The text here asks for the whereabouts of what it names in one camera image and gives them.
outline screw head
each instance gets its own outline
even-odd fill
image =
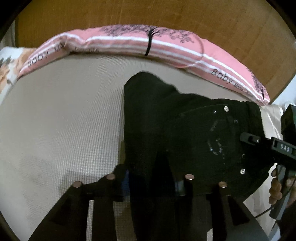
[[[186,174],[185,175],[185,179],[187,179],[187,180],[193,180],[194,179],[194,175],[192,175],[192,174]]]
[[[73,182],[72,186],[75,187],[75,188],[79,188],[79,187],[82,186],[82,182],[81,181],[75,181],[75,182]]]
[[[226,182],[219,182],[219,187],[225,188],[225,187],[227,187],[227,183]]]
[[[108,175],[106,176],[106,178],[107,178],[108,180],[114,180],[114,179],[115,179],[115,175],[114,175],[113,173],[110,173],[110,174],[108,174]]]

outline tree branches print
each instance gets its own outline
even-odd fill
[[[261,84],[261,82],[256,78],[256,76],[253,74],[253,72],[250,69],[248,69],[248,71],[251,73],[256,91],[261,92],[263,97],[263,102],[264,102],[265,101],[264,93],[267,92],[266,88],[264,87],[263,84]]]
[[[108,36],[120,36],[127,33],[139,33],[145,32],[148,37],[148,46],[145,53],[145,56],[149,54],[152,44],[153,36],[162,36],[164,34],[168,35],[171,39],[179,39],[180,43],[191,42],[194,43],[190,35],[192,34],[189,31],[185,30],[174,30],[170,28],[157,27],[153,25],[144,25],[144,24],[117,24],[104,26],[100,28],[100,31],[105,32]]]

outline brown wooden panel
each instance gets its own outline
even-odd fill
[[[295,38],[265,0],[33,0],[18,16],[18,46],[76,28],[148,24],[195,32],[251,69],[272,98],[296,71]]]

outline black tree trunk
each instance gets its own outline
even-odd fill
[[[148,33],[149,41],[148,41],[148,46],[147,46],[147,50],[146,50],[145,56],[147,56],[149,54],[149,51],[151,49],[152,37],[153,37],[153,35],[149,32]]]

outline pillow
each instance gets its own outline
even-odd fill
[[[142,25],[110,25],[58,34],[42,44],[26,61],[19,77],[70,52],[147,56],[184,69],[210,82],[269,103],[265,87],[229,53],[185,30]]]
[[[0,50],[0,104],[17,81],[19,72],[36,48],[4,47]]]

